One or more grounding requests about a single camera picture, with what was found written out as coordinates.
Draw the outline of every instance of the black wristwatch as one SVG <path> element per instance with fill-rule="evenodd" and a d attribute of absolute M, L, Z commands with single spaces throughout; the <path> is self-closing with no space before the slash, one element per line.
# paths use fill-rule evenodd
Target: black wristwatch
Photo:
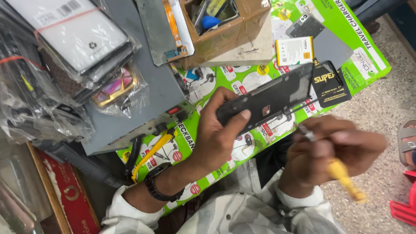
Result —
<path fill-rule="evenodd" d="M 159 173 L 161 173 L 163 170 L 165 170 L 166 168 L 171 167 L 171 166 L 172 166 L 172 164 L 170 162 L 164 162 L 164 163 L 160 164 L 159 166 L 157 166 L 155 169 L 151 170 L 146 175 L 146 177 L 144 178 L 144 184 L 147 186 L 147 189 L 149 190 L 152 197 L 154 197 L 156 200 L 159 200 L 159 201 L 162 201 L 162 202 L 174 202 L 182 196 L 183 191 L 185 190 L 185 188 L 184 188 L 179 193 L 177 193 L 173 196 L 163 195 L 157 190 L 157 188 L 155 186 L 154 178 Z"/>

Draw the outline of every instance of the red rubber band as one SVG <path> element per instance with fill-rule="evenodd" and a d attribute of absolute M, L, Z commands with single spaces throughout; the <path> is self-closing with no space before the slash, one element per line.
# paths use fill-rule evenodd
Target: red rubber band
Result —
<path fill-rule="evenodd" d="M 100 10 L 100 9 L 101 9 L 101 7 L 96 7 L 96 8 L 93 8 L 93 9 L 91 9 L 91 10 L 84 11 L 84 12 L 82 12 L 82 13 L 79 13 L 79 14 L 77 14 L 77 15 L 73 15 L 73 16 L 71 16 L 71 17 L 67 18 L 67 19 L 64 19 L 64 20 L 58 21 L 58 22 L 53 23 L 53 24 L 51 24 L 51 25 L 48 25 L 48 26 L 46 26 L 46 27 L 40 28 L 40 29 L 38 29 L 38 30 L 35 30 L 35 31 L 33 32 L 33 33 L 35 34 L 35 38 L 36 38 L 36 40 L 39 42 L 39 40 L 38 40 L 38 34 L 39 34 L 41 31 L 46 30 L 46 29 L 48 29 L 48 28 L 55 27 L 55 26 L 57 26 L 57 25 L 60 25 L 60 24 L 62 24 L 62 23 L 68 22 L 68 21 L 70 21 L 70 20 L 73 20 L 73 19 L 75 19 L 75 18 L 78 18 L 78 17 L 80 17 L 80 16 L 86 15 L 86 14 L 88 14 L 88 13 L 91 13 L 91 12 L 93 12 L 93 11 Z"/>
<path fill-rule="evenodd" d="M 8 58 L 5 58 L 5 59 L 2 59 L 2 60 L 0 60 L 0 64 L 5 63 L 5 62 L 10 62 L 10 61 L 18 60 L 18 59 L 23 59 L 23 60 L 26 60 L 26 61 L 28 61 L 28 62 L 32 63 L 33 65 L 35 65 L 36 67 L 38 67 L 38 68 L 40 68 L 40 69 L 43 69 L 43 70 L 45 70 L 45 71 L 47 71 L 47 70 L 48 70 L 48 69 L 46 69 L 44 66 L 41 66 L 41 65 L 39 65 L 39 64 L 37 64 L 37 63 L 35 63 L 35 62 L 33 62 L 33 61 L 32 61 L 32 60 L 30 60 L 30 59 L 27 59 L 27 58 L 23 57 L 23 56 L 11 56 L 11 57 L 8 57 Z"/>

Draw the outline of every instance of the green poster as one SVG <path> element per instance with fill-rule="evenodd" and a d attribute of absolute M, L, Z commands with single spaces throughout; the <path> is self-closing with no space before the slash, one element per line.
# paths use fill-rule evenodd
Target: green poster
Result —
<path fill-rule="evenodd" d="M 272 0 L 271 4 L 272 35 L 274 39 L 271 43 L 273 45 L 275 45 L 276 39 L 288 38 L 285 33 L 286 29 L 302 13 L 308 12 L 353 49 L 353 55 L 338 70 L 339 74 L 344 76 L 352 95 L 355 95 L 390 71 L 391 67 L 386 58 L 374 45 L 370 35 L 343 0 Z M 198 81 L 194 81 L 196 79 L 194 70 L 186 72 L 179 70 L 184 80 L 194 81 L 190 88 L 189 101 L 195 105 L 197 111 L 183 124 L 179 125 L 177 128 L 178 136 L 173 141 L 168 142 L 140 168 L 137 180 L 142 181 L 150 170 L 163 162 L 175 164 L 191 155 L 192 149 L 195 147 L 197 126 L 200 118 L 199 112 L 205 107 L 217 87 L 224 86 L 242 95 L 289 72 L 291 69 L 293 68 L 278 67 L 276 55 L 274 55 L 273 60 L 269 64 L 262 66 L 201 68 L 204 79 Z M 169 202 L 164 207 L 165 214 L 197 196 L 210 184 L 215 183 L 261 150 L 293 132 L 297 123 L 310 116 L 327 112 L 333 107 L 322 108 L 319 102 L 314 102 L 293 114 L 278 116 L 262 126 L 237 137 L 234 141 L 231 159 L 220 169 L 189 184 L 178 201 Z M 159 138 L 160 136 L 149 136 L 143 139 L 141 156 L 144 156 Z M 131 148 L 119 150 L 117 154 L 125 162 L 130 154 L 130 150 Z"/>

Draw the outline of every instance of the terrazzo floor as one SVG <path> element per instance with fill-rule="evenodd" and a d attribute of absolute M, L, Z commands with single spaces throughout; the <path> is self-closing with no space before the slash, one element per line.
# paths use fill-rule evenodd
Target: terrazzo floor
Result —
<path fill-rule="evenodd" d="M 391 72 L 330 113 L 354 121 L 361 129 L 385 134 L 389 146 L 366 173 L 354 178 L 369 197 L 366 204 L 352 203 L 336 182 L 322 188 L 334 217 L 348 234 L 416 234 L 415 227 L 392 218 L 389 207 L 390 200 L 407 204 L 411 187 L 399 160 L 397 129 L 416 118 L 416 62 L 384 18 L 377 21 L 381 27 L 373 40 L 392 66 Z"/>

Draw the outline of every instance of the gray metal box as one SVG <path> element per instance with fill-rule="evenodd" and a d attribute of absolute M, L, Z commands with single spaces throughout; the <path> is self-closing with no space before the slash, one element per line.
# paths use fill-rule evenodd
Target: gray metal box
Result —
<path fill-rule="evenodd" d="M 129 147 L 132 138 L 142 133 L 153 133 L 154 127 L 161 122 L 175 121 L 164 114 L 174 106 L 180 105 L 188 111 L 193 110 L 170 67 L 154 65 L 140 15 L 132 0 L 106 0 L 106 3 L 118 26 L 133 34 L 143 45 L 133 60 L 149 85 L 150 105 L 135 110 L 132 118 L 127 119 L 101 114 L 89 103 L 86 104 L 87 114 L 97 131 L 89 144 L 83 144 L 87 155 Z"/>

